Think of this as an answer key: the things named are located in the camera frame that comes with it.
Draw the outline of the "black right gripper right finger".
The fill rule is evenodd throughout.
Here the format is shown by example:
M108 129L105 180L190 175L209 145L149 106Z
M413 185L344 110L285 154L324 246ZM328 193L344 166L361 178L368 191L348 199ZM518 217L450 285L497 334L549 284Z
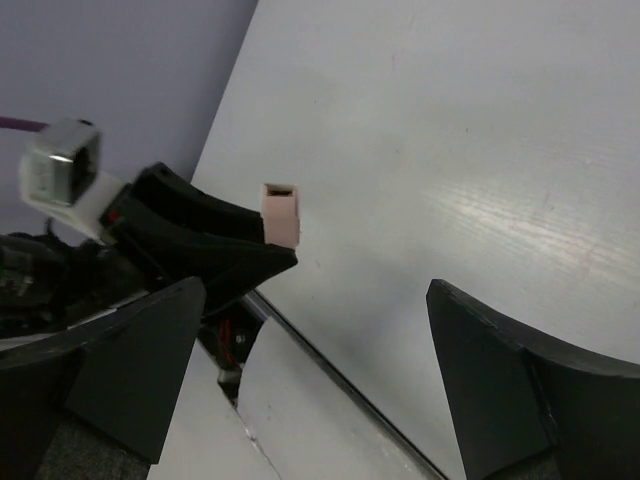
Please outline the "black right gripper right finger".
M426 294L469 479L636 479L639 367L499 313L444 280Z

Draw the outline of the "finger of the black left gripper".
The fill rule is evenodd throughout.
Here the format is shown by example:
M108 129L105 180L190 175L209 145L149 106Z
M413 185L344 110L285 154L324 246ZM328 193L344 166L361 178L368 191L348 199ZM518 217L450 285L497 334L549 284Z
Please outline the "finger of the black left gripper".
M204 312L233 303L294 267L294 250L225 238L172 224L134 197L114 203L117 246L152 287L197 277L206 291Z

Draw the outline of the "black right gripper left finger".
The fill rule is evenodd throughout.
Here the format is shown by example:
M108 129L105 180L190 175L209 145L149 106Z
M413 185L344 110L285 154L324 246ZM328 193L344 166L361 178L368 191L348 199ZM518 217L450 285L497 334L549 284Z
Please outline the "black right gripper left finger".
M197 278L1 353L4 479L144 479L206 299Z

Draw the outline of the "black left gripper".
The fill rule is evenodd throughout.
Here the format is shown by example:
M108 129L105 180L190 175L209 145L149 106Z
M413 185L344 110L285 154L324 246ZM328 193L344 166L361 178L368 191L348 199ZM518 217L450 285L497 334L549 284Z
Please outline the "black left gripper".
M191 185L164 163L145 168L132 196L172 224L264 243L261 214ZM65 330L165 284L162 241L108 205L55 207L39 235L1 236L1 328Z

